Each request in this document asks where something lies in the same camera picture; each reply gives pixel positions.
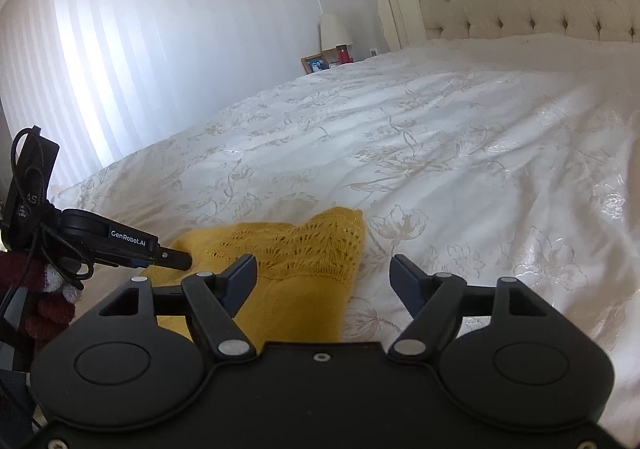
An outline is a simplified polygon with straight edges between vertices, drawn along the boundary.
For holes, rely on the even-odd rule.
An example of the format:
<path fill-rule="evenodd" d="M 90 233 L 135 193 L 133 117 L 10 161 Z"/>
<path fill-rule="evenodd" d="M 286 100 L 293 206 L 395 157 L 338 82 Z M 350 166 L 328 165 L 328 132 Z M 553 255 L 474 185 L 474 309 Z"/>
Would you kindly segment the hand in dark red glove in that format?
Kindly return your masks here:
<path fill-rule="evenodd" d="M 26 255 L 1 253 L 1 318 L 11 333 L 41 347 L 68 328 L 81 291 L 51 265 L 26 264 Z"/>

